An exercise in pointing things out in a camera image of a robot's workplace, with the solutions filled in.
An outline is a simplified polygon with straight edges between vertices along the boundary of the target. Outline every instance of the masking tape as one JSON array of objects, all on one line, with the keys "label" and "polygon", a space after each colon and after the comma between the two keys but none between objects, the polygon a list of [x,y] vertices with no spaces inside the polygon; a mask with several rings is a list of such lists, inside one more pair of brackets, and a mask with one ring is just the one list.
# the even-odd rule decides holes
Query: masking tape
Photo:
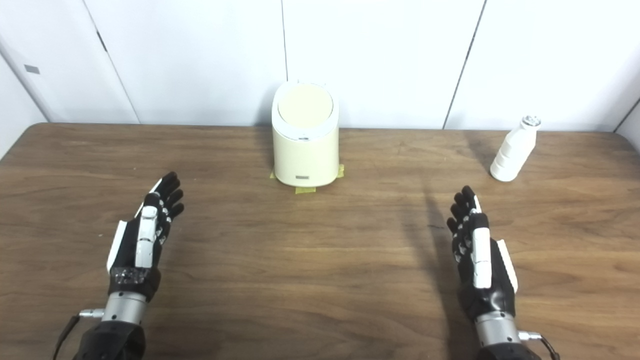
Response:
[{"label": "masking tape", "polygon": [[[341,177],[344,177],[344,164],[340,164],[340,166],[338,167],[338,176],[336,176],[336,179],[340,179]],[[271,175],[269,175],[270,179],[275,179],[276,178],[276,174],[275,174],[275,170],[271,171]],[[296,194],[299,193],[314,193],[316,192],[316,188],[296,188]]]},{"label": "masking tape", "polygon": [[296,195],[299,193],[314,193],[316,188],[296,188]]}]

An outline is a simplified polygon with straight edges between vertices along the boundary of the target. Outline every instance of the wooden table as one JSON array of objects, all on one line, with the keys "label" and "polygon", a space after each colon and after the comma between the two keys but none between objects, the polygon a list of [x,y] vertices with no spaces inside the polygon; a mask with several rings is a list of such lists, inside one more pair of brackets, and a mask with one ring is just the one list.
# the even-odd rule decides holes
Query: wooden table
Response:
[{"label": "wooden table", "polygon": [[31,127],[0,161],[0,359],[49,358],[70,315],[104,305],[116,223],[169,170],[186,210],[145,359],[473,359],[445,226],[465,184],[507,240],[519,327],[563,359],[639,359],[640,157],[611,133],[540,133],[500,183],[504,135],[341,130],[346,176],[295,195],[269,178],[270,129]]}]

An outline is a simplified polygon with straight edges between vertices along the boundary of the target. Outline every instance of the robotic hand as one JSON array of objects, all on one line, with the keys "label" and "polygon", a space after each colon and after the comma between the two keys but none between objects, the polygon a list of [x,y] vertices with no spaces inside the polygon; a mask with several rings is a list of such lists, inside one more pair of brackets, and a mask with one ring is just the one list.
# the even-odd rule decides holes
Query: robotic hand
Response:
[{"label": "robotic hand", "polygon": [[83,334],[74,360],[140,360],[145,353],[142,327],[147,304],[160,285],[158,262],[171,222],[184,210],[178,201],[182,190],[175,172],[160,179],[145,196],[138,212],[121,221],[107,260],[109,297],[104,309],[82,310],[69,321],[56,345],[61,343],[80,317],[101,318]]},{"label": "robotic hand", "polygon": [[542,340],[551,356],[559,355],[548,341],[535,332],[518,331],[515,325],[515,293],[518,279],[504,240],[495,241],[489,220],[469,186],[454,196],[454,218],[447,220],[452,232],[452,251],[458,264],[458,301],[476,325],[481,349],[478,360],[540,360],[522,344]]}]

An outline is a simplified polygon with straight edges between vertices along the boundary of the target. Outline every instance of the cable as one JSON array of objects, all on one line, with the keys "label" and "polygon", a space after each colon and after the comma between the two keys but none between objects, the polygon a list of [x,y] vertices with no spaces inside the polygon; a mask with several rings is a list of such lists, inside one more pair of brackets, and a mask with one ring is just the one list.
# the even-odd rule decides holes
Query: cable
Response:
[{"label": "cable", "polygon": [[542,341],[542,343],[545,344],[545,347],[547,348],[547,350],[549,350],[549,354],[551,354],[551,358],[553,360],[560,360],[560,354],[558,354],[554,350],[554,347],[551,346],[551,343],[549,342],[549,340],[545,339],[544,336],[541,336],[540,341]]},{"label": "cable", "polygon": [[58,336],[58,342],[56,343],[56,350],[53,352],[52,360],[56,360],[56,357],[58,357],[58,352],[60,351],[60,347],[62,346],[62,343],[65,342],[65,339],[67,338],[67,336],[69,336],[69,334],[71,333],[71,330],[74,329],[74,326],[76,326],[78,321],[80,321],[80,315],[71,316],[71,319],[69,319],[67,326],[65,326],[65,328],[60,333],[60,336]]}]

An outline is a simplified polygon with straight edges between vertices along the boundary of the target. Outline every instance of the connector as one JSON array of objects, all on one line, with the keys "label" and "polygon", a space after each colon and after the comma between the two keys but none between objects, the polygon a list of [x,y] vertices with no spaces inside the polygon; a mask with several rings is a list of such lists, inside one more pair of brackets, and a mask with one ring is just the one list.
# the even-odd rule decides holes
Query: connector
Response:
[{"label": "connector", "polygon": [[104,309],[84,309],[78,313],[81,318],[99,319],[104,316]]},{"label": "connector", "polygon": [[542,340],[542,335],[539,332],[532,331],[518,331],[518,337],[520,341]]}]

